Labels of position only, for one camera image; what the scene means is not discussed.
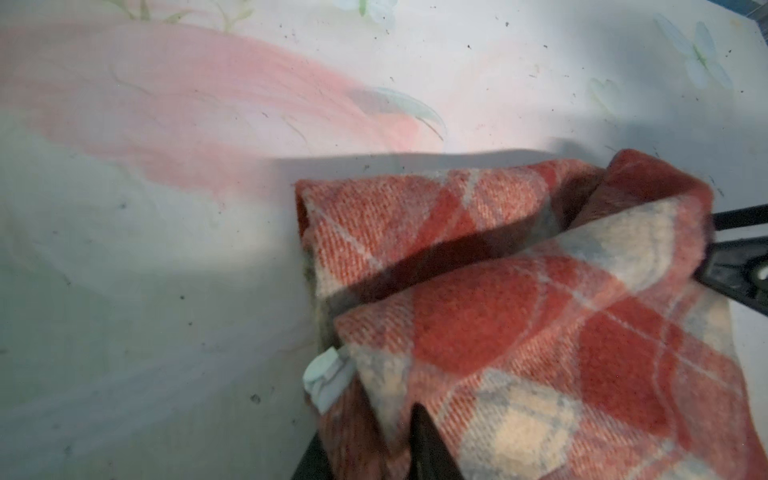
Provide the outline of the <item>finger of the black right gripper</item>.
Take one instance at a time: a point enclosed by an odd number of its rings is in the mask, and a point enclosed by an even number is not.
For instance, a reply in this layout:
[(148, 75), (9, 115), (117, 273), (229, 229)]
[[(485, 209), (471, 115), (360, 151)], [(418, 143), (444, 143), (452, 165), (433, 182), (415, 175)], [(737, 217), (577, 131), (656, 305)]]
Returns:
[[(716, 232), (767, 224), (767, 205), (716, 213)], [(695, 279), (764, 316), (767, 315), (767, 237), (711, 243)]]

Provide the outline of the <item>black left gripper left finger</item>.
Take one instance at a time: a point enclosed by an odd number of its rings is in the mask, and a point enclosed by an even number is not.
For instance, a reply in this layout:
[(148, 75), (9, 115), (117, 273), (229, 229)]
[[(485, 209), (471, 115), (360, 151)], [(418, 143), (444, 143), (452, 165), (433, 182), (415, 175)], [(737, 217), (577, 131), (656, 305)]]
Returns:
[(292, 480), (333, 480), (332, 468), (318, 434), (302, 455)]

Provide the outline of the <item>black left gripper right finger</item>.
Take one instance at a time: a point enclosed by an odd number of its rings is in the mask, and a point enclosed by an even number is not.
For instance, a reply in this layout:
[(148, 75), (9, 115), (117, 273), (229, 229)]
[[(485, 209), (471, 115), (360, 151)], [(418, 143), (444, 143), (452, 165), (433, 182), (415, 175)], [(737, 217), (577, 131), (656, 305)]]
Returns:
[(464, 479), (429, 412), (420, 403), (411, 410), (409, 448), (409, 480)]

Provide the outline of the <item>red plaid skirt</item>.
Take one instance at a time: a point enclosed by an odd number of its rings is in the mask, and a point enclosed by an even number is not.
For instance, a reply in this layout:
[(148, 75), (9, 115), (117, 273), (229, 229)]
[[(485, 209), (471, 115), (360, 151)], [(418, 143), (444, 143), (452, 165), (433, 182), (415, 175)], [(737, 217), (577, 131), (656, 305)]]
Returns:
[(605, 168), (296, 185), (337, 479), (403, 479), (422, 405), (467, 479), (763, 479), (728, 301), (693, 275), (713, 194)]

